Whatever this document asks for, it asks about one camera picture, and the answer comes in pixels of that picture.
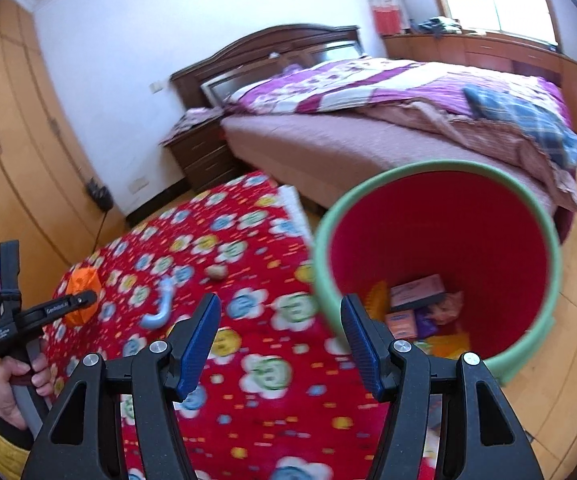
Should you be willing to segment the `yellow sleeve forearm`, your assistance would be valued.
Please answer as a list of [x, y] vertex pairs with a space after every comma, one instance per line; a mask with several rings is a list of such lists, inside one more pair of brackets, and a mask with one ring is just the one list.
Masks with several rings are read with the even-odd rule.
[[31, 432], [0, 417], [0, 479], [20, 479], [34, 444]]

